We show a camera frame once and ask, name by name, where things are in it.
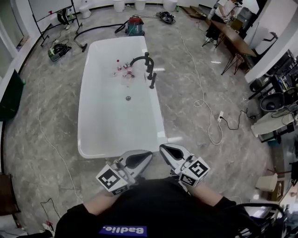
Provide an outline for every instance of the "floor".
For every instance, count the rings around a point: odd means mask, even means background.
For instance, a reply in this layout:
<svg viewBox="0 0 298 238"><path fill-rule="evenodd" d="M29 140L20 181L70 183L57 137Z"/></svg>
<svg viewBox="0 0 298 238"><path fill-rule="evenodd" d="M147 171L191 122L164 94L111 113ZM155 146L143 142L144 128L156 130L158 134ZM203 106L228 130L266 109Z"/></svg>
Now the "floor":
<svg viewBox="0 0 298 238"><path fill-rule="evenodd" d="M113 8L105 8L93 11L90 18L81 21L83 29L87 29L122 23L133 14L153 16L161 10L159 6L146 6L142 12L128 8L123 13L116 13ZM195 59L205 100L213 112L210 133L214 141L220 140L216 122L220 111L224 111L223 116L230 126L236 127L240 110L248 107L249 113L257 114L258 102L247 100L250 91L243 72L234 75L230 69L221 76L230 57L224 44L218 49L213 44L202 47L205 36L197 28L196 20L182 11L175 15L174 25L166 25L158 19L143 18L149 53L156 67L165 68L164 72L157 75L156 88L167 136L170 142L185 146L208 163L211 171L205 182L212 188L227 197L239 196L243 202L249 201L257 193L254 185L258 177L265 173L266 168L272 168L271 151L266 143L261 144L253 137L251 122L244 115L236 131L230 131L222 121L222 143L213 145L210 142L207 134L210 111L206 106L193 106L196 100L202 98L202 91L178 29ZM204 22L199 23L199 27L207 29ZM73 42L76 25L67 32L62 31L59 38L70 38L72 51L55 63L47 56L51 41L59 36L61 29L51 30L49 43L43 48L38 45L27 60L21 72L26 85L20 109L16 117L7 123L5 131L4 163L6 172L13 175L14 192L21 209L17 217L23 225L37 230L41 228L41 221L46 220L40 202L52 198L60 215L80 203L63 161L41 134L37 111L39 83L43 131L65 159L77 194L86 201L102 190L95 175L104 166L105 160L86 160L77 149L79 95L87 52L82 53ZM113 28L105 28L84 34L78 40L91 44L96 40L124 35L122 31L115 36ZM164 178L169 171L157 152L144 176L148 179ZM55 225L58 216L51 203L46 204L45 209Z"/></svg>

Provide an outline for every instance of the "table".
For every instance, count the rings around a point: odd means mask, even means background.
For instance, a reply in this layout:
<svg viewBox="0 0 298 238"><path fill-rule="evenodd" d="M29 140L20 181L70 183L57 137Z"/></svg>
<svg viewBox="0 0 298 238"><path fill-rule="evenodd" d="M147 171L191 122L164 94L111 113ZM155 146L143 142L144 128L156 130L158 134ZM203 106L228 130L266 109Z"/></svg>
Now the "table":
<svg viewBox="0 0 298 238"><path fill-rule="evenodd" d="M221 32L220 40L217 43L216 48L226 38L233 45L233 47L237 52L235 55L232 55L231 58L229 59L226 67L222 72L222 75L233 65L235 65L234 74L236 74L240 64L244 61L244 56L250 55L252 57L256 57L256 54L252 51L252 49L250 49L247 43L232 28L227 27L224 23L220 23L213 20L211 20L211 24L213 24ZM204 47L205 45L211 43L212 41L213 40L210 40L210 41L207 40L202 46Z"/></svg>

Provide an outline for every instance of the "white bathtub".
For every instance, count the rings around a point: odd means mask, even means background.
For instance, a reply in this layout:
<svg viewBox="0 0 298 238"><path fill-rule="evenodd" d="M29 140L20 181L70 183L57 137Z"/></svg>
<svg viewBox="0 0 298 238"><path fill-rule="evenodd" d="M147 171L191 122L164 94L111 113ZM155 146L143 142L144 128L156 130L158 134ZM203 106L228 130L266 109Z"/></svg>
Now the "white bathtub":
<svg viewBox="0 0 298 238"><path fill-rule="evenodd" d="M130 150L155 152L167 143L156 89L150 89L151 81L145 79L145 61L133 65L133 79L117 72L117 59L123 65L145 52L143 36L90 45L79 103L78 149L82 157L117 157Z"/></svg>

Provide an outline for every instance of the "person standing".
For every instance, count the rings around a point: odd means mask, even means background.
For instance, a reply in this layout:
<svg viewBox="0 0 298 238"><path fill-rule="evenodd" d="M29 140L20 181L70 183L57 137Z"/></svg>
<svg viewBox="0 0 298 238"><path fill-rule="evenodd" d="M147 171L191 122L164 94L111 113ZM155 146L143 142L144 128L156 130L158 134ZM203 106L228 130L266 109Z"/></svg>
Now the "person standing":
<svg viewBox="0 0 298 238"><path fill-rule="evenodd" d="M219 0L218 8L215 10L215 14L211 20L225 24L224 19L231 18L235 15L235 8L238 7L237 2L238 0ZM213 44L217 45L219 34L220 31L211 24L207 30L206 41L213 39Z"/></svg>
<svg viewBox="0 0 298 238"><path fill-rule="evenodd" d="M57 18L58 18L58 21L64 25L65 30L68 30L70 28L70 24L67 18L67 8L64 8L61 11L58 11Z"/></svg>

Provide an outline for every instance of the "whiteboard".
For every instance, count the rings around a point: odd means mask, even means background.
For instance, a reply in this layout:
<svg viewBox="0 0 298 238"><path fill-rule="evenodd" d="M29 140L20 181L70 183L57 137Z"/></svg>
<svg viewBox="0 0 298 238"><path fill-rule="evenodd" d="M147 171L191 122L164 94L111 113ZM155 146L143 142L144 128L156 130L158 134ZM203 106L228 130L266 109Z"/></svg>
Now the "whiteboard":
<svg viewBox="0 0 298 238"><path fill-rule="evenodd" d="M39 21L50 15L72 5L71 0L29 0L33 15Z"/></svg>

